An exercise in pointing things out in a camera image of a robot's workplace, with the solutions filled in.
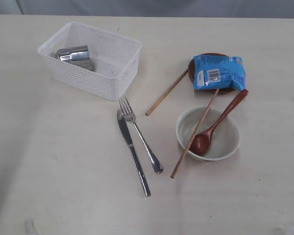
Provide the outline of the brown wooden spoon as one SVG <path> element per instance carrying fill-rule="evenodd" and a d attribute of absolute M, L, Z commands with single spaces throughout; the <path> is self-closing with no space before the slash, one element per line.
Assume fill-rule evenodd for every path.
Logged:
<path fill-rule="evenodd" d="M 216 129 L 216 127 L 227 117 L 227 115 L 236 108 L 243 99 L 248 95 L 248 90 L 244 89 L 240 91 L 236 97 L 230 102 L 230 104 L 226 107 L 221 116 L 216 120 L 216 122 L 210 126 L 207 130 L 197 134 L 189 148 L 189 150 L 199 156 L 203 156 L 208 151 L 211 142 L 212 136 Z"/>

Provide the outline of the grey curtain backdrop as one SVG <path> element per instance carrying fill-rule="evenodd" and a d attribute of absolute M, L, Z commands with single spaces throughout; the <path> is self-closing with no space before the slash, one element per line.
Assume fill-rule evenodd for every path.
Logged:
<path fill-rule="evenodd" d="M 294 0 L 0 0 L 0 14 L 294 19 Z"/>

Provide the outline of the silver fork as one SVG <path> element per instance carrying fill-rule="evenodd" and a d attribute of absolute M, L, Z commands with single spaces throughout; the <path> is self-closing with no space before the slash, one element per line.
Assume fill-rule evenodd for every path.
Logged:
<path fill-rule="evenodd" d="M 142 135 L 142 132 L 140 131 L 137 123 L 136 123 L 136 115 L 134 114 L 129 101 L 127 100 L 126 96 L 121 96 L 119 98 L 119 105 L 120 105 L 120 109 L 122 112 L 122 115 L 124 117 L 124 119 L 128 122 L 133 123 L 138 136 L 140 137 L 145 150 L 147 152 L 147 155 L 149 156 L 151 165 L 153 167 L 153 170 L 155 173 L 162 173 L 164 168 L 162 166 L 162 164 L 160 163 L 160 161 L 158 160 L 158 158 L 155 156 L 155 154 L 153 153 L 153 151 L 151 150 L 151 148 L 149 147 L 149 145 L 147 144 L 145 138 Z"/>

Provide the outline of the silver table knife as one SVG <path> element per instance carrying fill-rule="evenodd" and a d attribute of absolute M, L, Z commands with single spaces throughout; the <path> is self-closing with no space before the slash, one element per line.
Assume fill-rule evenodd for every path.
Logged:
<path fill-rule="evenodd" d="M 120 109 L 117 110 L 116 117 L 117 117 L 117 122 L 118 122 L 118 125 L 120 128 L 121 134 L 122 134 L 123 138 L 125 139 L 125 142 L 129 148 L 129 151 L 131 152 L 132 159 L 135 164 L 135 168 L 138 173 L 144 194 L 146 197 L 149 197 L 149 196 L 151 196 L 149 185 L 147 183 L 147 180 L 146 180 L 144 171 L 142 169 L 141 163 L 139 161 L 139 158 L 137 156 L 136 149 L 134 147 L 134 144 L 133 144 L 129 129 L 127 127 L 126 121 L 125 121 Z"/>

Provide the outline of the white ceramic bowl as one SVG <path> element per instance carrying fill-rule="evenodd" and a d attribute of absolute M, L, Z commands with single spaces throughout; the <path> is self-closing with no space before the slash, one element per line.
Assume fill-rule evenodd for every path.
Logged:
<path fill-rule="evenodd" d="M 187 145 L 205 106 L 195 106 L 183 112 L 175 125 L 177 141 L 182 149 Z M 212 143 L 204 156 L 188 151 L 187 156 L 198 161 L 220 161 L 232 156 L 240 145 L 240 131 L 235 121 L 227 116 L 215 129 Z"/>

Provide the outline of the blue snack bag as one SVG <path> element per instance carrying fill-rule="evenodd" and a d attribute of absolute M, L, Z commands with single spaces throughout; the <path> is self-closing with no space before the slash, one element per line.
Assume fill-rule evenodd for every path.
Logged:
<path fill-rule="evenodd" d="M 243 58 L 239 56 L 197 55 L 194 57 L 194 89 L 245 89 Z"/>

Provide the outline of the brown wooden chopstick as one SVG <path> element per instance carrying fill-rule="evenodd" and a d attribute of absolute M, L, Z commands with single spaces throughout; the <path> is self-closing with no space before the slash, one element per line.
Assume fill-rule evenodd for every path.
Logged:
<path fill-rule="evenodd" d="M 155 103 L 146 111 L 145 115 L 149 116 L 154 109 L 164 100 L 164 98 L 174 89 L 174 87 L 181 81 L 181 79 L 188 73 L 188 69 L 171 84 L 171 86 L 155 101 Z"/>
<path fill-rule="evenodd" d="M 180 169 L 180 167 L 181 167 L 181 165 L 182 165 L 182 163 L 183 163 L 183 161 L 184 161 L 184 159 L 185 159 L 185 157 L 186 157 L 186 155 L 188 153 L 188 150 L 189 150 L 189 148 L 190 148 L 190 146 L 191 146 L 191 144 L 192 144 L 192 142 L 193 142 L 193 140 L 194 140 L 194 138 L 195 138 L 195 136 L 197 134 L 197 131 L 199 130 L 200 126 L 202 125 L 203 121 L 205 120 L 205 118 L 206 118 L 206 116 L 207 116 L 207 114 L 208 114 L 208 112 L 209 112 L 212 104 L 214 103 L 215 98 L 216 98 L 216 96 L 217 96 L 218 93 L 219 93 L 219 89 L 216 89 L 216 91 L 214 92 L 213 97 L 211 98 L 210 102 L 208 103 L 208 105 L 207 105 L 207 107 L 206 107 L 206 109 L 205 109 L 202 117 L 200 118 L 200 120 L 199 120 L 199 122 L 198 122 L 198 124 L 197 124 L 197 126 L 195 128 L 195 130 L 193 131 L 193 133 L 192 133 L 192 135 L 191 135 L 191 137 L 190 137 L 187 145 L 185 146 L 185 149 L 184 149 L 182 155 L 180 156 L 180 158 L 179 158 L 179 160 L 178 160 L 178 162 L 177 162 L 177 164 L 176 164 L 176 166 L 175 166 L 175 168 L 174 168 L 174 170 L 173 170 L 173 172 L 171 174 L 171 178 L 172 179 L 175 178 L 178 170 Z"/>

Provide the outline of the steel cup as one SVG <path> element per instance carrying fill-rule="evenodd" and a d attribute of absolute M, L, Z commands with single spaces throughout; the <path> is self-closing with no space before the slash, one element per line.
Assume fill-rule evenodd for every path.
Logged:
<path fill-rule="evenodd" d="M 66 62 L 89 71 L 94 71 L 94 65 L 91 61 L 87 45 L 61 48 L 58 49 L 57 52 L 53 52 L 51 56 L 62 62 Z"/>

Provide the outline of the white perforated plastic basket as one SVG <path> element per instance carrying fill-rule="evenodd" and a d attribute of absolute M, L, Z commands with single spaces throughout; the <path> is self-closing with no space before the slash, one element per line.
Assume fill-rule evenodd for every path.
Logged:
<path fill-rule="evenodd" d="M 56 58 L 56 45 L 87 46 L 92 70 Z M 44 42 L 38 53 L 52 77 L 64 84 L 116 101 L 137 75 L 142 43 L 123 35 L 78 22 L 69 22 Z"/>

